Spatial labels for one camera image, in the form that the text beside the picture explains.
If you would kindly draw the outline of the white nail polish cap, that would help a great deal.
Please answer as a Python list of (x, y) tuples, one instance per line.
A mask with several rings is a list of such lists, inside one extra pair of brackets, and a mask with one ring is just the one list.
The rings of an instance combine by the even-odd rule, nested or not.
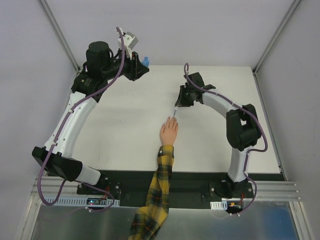
[(173, 111), (173, 117), (175, 118), (176, 117), (176, 115), (177, 115), (177, 111), (178, 111), (178, 106), (176, 106), (175, 108), (174, 108), (174, 111)]

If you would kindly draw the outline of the blue nail polish bottle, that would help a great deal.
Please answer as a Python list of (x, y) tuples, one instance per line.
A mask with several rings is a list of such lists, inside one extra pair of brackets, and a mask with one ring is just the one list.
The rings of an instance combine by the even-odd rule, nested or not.
[(147, 56), (145, 56), (143, 58), (143, 60), (141, 61), (142, 65), (145, 66), (145, 67), (149, 67), (150, 66), (150, 61), (149, 61), (149, 58)]

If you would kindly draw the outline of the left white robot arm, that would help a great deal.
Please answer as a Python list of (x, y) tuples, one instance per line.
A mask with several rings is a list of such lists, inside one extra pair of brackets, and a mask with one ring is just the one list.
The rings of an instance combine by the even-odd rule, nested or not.
[(104, 88), (116, 75), (135, 81), (149, 72), (141, 63), (134, 43), (125, 37), (114, 55), (103, 41), (92, 42), (86, 51), (86, 62), (71, 87), (68, 104), (51, 137), (43, 147), (36, 146), (33, 158), (55, 176), (69, 182), (83, 182), (94, 194), (105, 191), (103, 174), (72, 158), (77, 138), (88, 116), (100, 101)]

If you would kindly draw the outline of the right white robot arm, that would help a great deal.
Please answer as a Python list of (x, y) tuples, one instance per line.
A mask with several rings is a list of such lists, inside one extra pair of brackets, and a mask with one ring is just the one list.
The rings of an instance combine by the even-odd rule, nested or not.
[(231, 199), (241, 194), (248, 180), (250, 151), (263, 136), (256, 108), (239, 105), (219, 93), (215, 86), (205, 85), (199, 72), (185, 74), (175, 106), (191, 107), (195, 102), (212, 108), (226, 121), (226, 138), (231, 146), (230, 166), (225, 180), (214, 188), (216, 195)]

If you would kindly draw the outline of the yellow plaid sleeve forearm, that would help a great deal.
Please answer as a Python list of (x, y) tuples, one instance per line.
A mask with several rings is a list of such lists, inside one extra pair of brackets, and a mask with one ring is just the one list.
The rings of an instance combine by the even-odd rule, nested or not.
[(157, 170), (153, 173), (145, 205), (138, 208), (129, 230), (129, 240), (153, 240), (169, 215), (170, 185), (174, 165), (174, 147), (159, 148)]

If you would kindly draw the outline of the mannequin hand with nails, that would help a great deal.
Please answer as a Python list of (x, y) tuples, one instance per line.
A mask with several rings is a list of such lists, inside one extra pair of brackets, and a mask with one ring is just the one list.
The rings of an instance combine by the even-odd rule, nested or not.
[(162, 125), (159, 133), (160, 141), (163, 146), (173, 146), (178, 135), (178, 122), (174, 116), (169, 116)]

